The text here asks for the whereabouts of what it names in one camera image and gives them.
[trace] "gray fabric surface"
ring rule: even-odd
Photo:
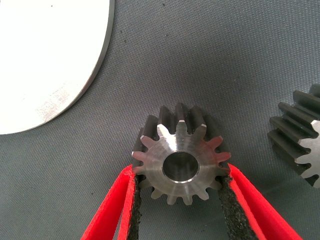
[[[147,115],[176,102],[211,113],[230,162],[304,239],[318,239],[320,191],[272,152],[267,132],[278,102],[320,82],[319,7],[116,1],[107,55],[83,97],[43,126],[0,136],[0,239],[79,239],[131,162]],[[218,196],[210,196],[168,206],[143,191],[140,239],[228,239]]]

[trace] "metal plate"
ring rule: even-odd
[[[42,125],[85,92],[113,18],[114,0],[0,1],[0,134]]]

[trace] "dark gear teeth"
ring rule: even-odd
[[[320,188],[320,84],[309,93],[294,91],[294,105],[280,102],[283,116],[270,118],[274,151],[313,187]]]
[[[133,171],[145,176],[140,188],[153,187],[153,199],[166,194],[169,205],[179,197],[191,205],[193,195],[207,200],[206,189],[219,189],[216,177],[229,173],[220,163],[230,153],[215,151],[222,141],[214,121],[200,108],[187,110],[178,103],[172,114],[162,106],[158,118],[147,118],[133,148]]]

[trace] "partial gear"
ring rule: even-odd
[[[320,188],[320,84],[309,93],[294,91],[293,106],[280,102],[282,117],[270,118],[268,133],[274,151],[315,188]]]
[[[187,111],[181,103],[174,115],[164,106],[159,118],[150,115],[132,152],[133,171],[145,176],[139,186],[153,187],[153,199],[167,195],[169,205],[178,197],[186,205],[192,204],[193,195],[209,199],[206,189],[221,188],[216,177],[226,176],[229,170],[220,163],[231,156],[219,152],[223,139],[214,126],[214,120],[203,116],[198,107]]]

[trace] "red clamp jaw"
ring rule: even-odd
[[[129,165],[115,180],[81,240],[112,240],[121,212],[122,218],[117,239],[126,240],[130,231],[136,187],[135,174],[132,172],[132,166]]]
[[[231,180],[224,184],[234,194],[235,201],[244,212],[250,230],[259,240],[302,240],[296,231],[279,215],[262,194],[240,172],[229,164]],[[118,240],[138,239],[140,196],[137,189],[137,178],[132,172],[132,166],[124,168],[109,190],[96,214],[85,230],[82,240],[112,240],[122,212]],[[228,219],[228,209],[223,209],[226,221],[232,223],[236,219]],[[239,224],[229,224],[228,230],[233,235],[242,229]]]

